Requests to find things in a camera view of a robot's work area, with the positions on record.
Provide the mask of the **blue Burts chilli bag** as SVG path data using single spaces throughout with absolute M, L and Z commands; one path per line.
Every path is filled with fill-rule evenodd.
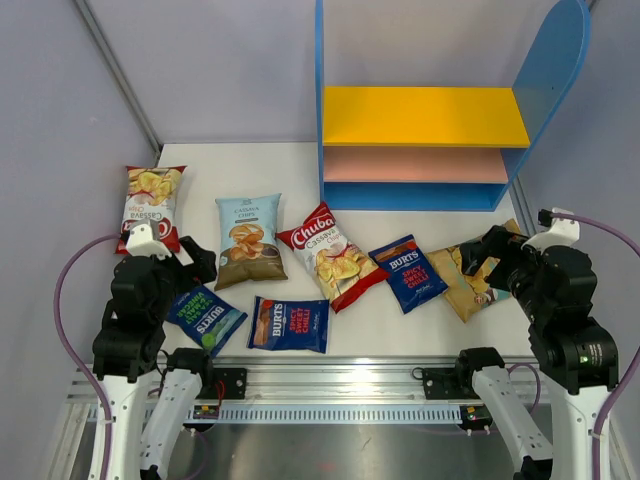
M 329 310 L 328 300 L 291 301 L 256 296 L 248 348 L 325 354 Z
M 404 314 L 436 298 L 448 289 L 418 247 L 413 235 L 407 235 L 369 252 L 374 262 L 389 274 L 391 287 Z

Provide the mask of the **blue Burts sea salt bag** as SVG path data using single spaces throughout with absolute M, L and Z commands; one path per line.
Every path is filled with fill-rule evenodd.
M 167 321 L 216 357 L 247 317 L 206 286 L 198 286 L 174 300 Z

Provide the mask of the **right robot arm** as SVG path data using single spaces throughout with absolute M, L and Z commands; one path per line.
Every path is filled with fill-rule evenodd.
M 590 314 L 597 277 L 589 256 L 573 246 L 579 235 L 577 221 L 553 217 L 547 231 L 531 238 L 494 226 L 460 246 L 465 275 L 497 259 L 485 280 L 509 292 L 528 318 L 530 347 L 548 390 L 551 440 L 517 398 L 495 349 L 463 350 L 456 361 L 456 389 L 487 407 L 517 479 L 611 476 L 604 408 L 618 385 L 618 350 Z

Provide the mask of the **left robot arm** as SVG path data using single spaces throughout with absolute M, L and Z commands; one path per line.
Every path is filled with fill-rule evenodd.
M 190 256 L 127 256 L 114 269 L 111 298 L 93 342 L 99 415 L 90 469 L 93 479 L 164 479 L 175 443 L 195 398 L 215 388 L 208 355 L 181 348 L 167 360 L 165 390 L 146 411 L 165 340 L 163 323 L 174 300 L 216 278 L 214 252 L 191 237 Z

